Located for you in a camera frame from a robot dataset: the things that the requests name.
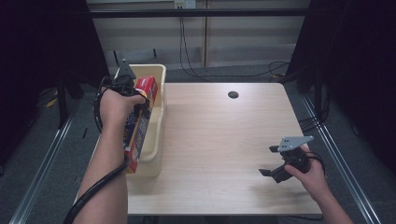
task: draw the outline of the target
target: finger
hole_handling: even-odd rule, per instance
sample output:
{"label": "finger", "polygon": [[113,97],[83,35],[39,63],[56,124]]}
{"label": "finger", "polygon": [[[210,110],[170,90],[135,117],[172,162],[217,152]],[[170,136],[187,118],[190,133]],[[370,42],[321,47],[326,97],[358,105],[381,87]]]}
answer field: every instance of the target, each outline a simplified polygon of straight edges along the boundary
{"label": "finger", "polygon": [[300,146],[300,148],[301,148],[302,151],[304,151],[306,153],[311,152],[311,150],[309,150],[309,148],[306,147],[306,146]]}
{"label": "finger", "polygon": [[286,170],[289,174],[295,176],[297,179],[299,179],[300,181],[302,181],[304,174],[301,173],[301,172],[300,172],[298,169],[296,169],[294,166],[292,166],[292,165],[285,165],[284,168],[285,168],[285,170]]}

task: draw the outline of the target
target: wooden table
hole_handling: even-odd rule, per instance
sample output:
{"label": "wooden table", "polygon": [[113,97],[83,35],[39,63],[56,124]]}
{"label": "wooden table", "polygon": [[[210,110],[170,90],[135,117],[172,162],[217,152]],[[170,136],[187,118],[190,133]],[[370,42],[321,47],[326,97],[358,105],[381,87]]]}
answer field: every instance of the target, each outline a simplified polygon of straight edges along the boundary
{"label": "wooden table", "polygon": [[283,164],[269,146],[303,135],[282,85],[166,83],[165,89],[162,170],[127,177],[129,214],[320,214],[296,178],[277,184],[259,172]]}

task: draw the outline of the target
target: box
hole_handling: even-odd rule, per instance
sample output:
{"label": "box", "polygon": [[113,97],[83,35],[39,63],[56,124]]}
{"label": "box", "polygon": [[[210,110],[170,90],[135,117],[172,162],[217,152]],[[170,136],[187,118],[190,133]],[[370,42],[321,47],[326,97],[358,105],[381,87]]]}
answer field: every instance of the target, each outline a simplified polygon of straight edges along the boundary
{"label": "box", "polygon": [[135,86],[148,99],[149,104],[137,105],[130,114],[124,128],[125,153],[131,162],[127,173],[136,173],[140,154],[149,127],[152,108],[156,99],[158,87],[155,77],[140,77]]}

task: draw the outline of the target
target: plastic bin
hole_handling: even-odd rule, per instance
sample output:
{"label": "plastic bin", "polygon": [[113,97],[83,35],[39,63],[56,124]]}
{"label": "plastic bin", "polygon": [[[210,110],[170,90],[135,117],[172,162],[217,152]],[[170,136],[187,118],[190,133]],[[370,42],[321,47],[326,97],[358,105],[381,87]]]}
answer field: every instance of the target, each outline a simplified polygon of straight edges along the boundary
{"label": "plastic bin", "polygon": [[159,89],[151,112],[136,173],[128,174],[128,176],[156,176],[161,171],[163,156],[163,126],[166,115],[164,87],[166,68],[162,64],[130,64],[130,66],[137,78],[154,76]]}

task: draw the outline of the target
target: white wall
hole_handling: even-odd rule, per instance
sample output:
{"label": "white wall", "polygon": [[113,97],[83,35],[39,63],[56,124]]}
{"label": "white wall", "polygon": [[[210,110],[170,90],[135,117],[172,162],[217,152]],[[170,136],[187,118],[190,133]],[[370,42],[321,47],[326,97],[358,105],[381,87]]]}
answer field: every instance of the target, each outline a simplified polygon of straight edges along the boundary
{"label": "white wall", "polygon": [[[98,4],[104,1],[112,3]],[[168,0],[138,3],[88,0],[88,3],[91,9],[174,8],[173,1]],[[208,8],[307,8],[308,5],[309,0],[208,1]],[[197,7],[206,8],[205,1],[198,0]],[[213,17],[184,18],[184,25],[188,48],[199,49],[193,52],[200,55],[191,57],[199,58],[201,65],[221,66],[289,61],[303,21],[304,17]],[[177,53],[180,47],[179,18],[94,19],[94,24],[104,51],[174,49]],[[259,56],[248,56],[250,52]]]}

